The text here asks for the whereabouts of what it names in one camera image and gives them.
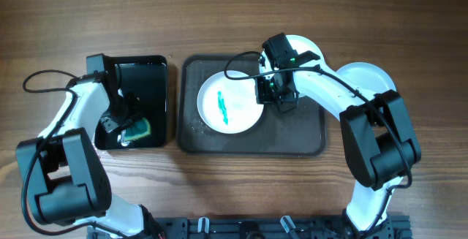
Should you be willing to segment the green yellow sponge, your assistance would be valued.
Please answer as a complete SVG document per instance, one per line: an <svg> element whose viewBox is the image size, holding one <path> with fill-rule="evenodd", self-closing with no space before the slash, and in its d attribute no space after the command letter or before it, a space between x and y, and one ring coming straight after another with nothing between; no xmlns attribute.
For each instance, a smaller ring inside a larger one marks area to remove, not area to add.
<svg viewBox="0 0 468 239"><path fill-rule="evenodd" d="M140 120L133 123L122 133L122 138L124 142L132 142L134 140L139 140L141 138L147 137L151 134L151 125L146 118L141 118Z"/></svg>

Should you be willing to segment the white plate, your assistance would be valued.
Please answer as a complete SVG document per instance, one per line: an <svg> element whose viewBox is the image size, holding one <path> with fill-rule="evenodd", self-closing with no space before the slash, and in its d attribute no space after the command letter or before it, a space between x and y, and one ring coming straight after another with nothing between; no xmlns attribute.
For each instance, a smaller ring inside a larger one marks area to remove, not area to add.
<svg viewBox="0 0 468 239"><path fill-rule="evenodd" d="M277 34L262 44L259 77L281 78L299 98L317 100L326 78L322 76L323 54L309 39L299 35Z"/></svg>
<svg viewBox="0 0 468 239"><path fill-rule="evenodd" d="M223 134L252 128L264 111L256 101L255 82L245 73L229 70L210 76L200 87L197 110L205 124Z"/></svg>

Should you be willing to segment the light blue plate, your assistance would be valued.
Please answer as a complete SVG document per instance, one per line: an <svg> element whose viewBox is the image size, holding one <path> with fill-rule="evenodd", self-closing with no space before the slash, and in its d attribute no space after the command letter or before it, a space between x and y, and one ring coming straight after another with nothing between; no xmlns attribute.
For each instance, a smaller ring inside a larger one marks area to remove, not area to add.
<svg viewBox="0 0 468 239"><path fill-rule="evenodd" d="M338 69L336 73L351 83L378 94L389 90L396 91L396 85L388 73L370 63L349 63Z"/></svg>

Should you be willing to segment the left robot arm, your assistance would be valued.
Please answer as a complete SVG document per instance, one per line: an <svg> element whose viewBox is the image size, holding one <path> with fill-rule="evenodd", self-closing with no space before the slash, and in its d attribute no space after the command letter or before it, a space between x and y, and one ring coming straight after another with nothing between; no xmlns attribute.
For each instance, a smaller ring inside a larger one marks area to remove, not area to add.
<svg viewBox="0 0 468 239"><path fill-rule="evenodd" d="M167 138L168 67L163 56L96 54L86 73L63 87L63 105L50 124L20 142L20 204L28 226L50 235L80 228L96 238L163 238L142 205L112 192L98 151L158 148Z"/></svg>

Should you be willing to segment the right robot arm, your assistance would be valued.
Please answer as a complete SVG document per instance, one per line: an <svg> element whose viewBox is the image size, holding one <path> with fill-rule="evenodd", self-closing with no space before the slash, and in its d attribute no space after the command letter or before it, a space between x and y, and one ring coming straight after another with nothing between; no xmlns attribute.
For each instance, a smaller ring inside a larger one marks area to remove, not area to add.
<svg viewBox="0 0 468 239"><path fill-rule="evenodd" d="M260 104L314 100L339 120L347 166L356 180L345 209L355 233L367 236L387 218L393 192L412 184L421 148L403 98L382 69L351 63L334 71L309 39L277 34L262 44Z"/></svg>

